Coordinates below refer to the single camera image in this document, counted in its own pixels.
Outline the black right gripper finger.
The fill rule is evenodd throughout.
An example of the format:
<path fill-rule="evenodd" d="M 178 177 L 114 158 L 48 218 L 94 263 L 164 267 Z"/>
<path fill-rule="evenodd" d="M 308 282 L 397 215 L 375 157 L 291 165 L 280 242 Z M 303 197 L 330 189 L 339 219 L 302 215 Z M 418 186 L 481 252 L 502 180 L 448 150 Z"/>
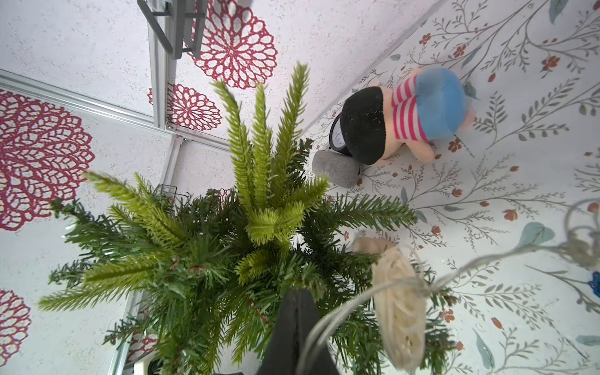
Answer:
<path fill-rule="evenodd" d="M 258 373 L 298 374 L 306 340 L 319 320 L 320 312 L 310 291 L 288 290 Z"/>

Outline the string lights with ornaments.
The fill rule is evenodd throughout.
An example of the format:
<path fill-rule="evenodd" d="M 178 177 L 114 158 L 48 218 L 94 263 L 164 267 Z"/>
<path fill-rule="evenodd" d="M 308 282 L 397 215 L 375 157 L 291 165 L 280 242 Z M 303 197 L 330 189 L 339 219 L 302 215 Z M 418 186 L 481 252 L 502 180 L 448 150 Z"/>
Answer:
<path fill-rule="evenodd" d="M 390 362 L 398 370 L 415 370 L 422 362 L 425 350 L 426 308 L 432 295 L 446 289 L 451 282 L 475 268 L 495 261 L 537 251 L 547 251 L 590 271 L 599 269 L 599 212 L 592 213 L 592 223 L 573 226 L 573 213 L 581 206 L 598 203 L 598 199 L 583 199 L 567 211 L 563 220 L 564 242 L 550 245 L 543 237 L 523 237 L 516 248 L 505 252 L 479 256 L 447 275 L 428 283 L 403 259 L 398 247 L 383 252 L 373 269 L 378 274 L 373 286 L 339 306 L 322 318 L 310 331 L 296 367 L 297 374 L 312 370 L 317 357 L 327 346 L 334 332 L 358 307 L 373 300 L 380 335 Z"/>

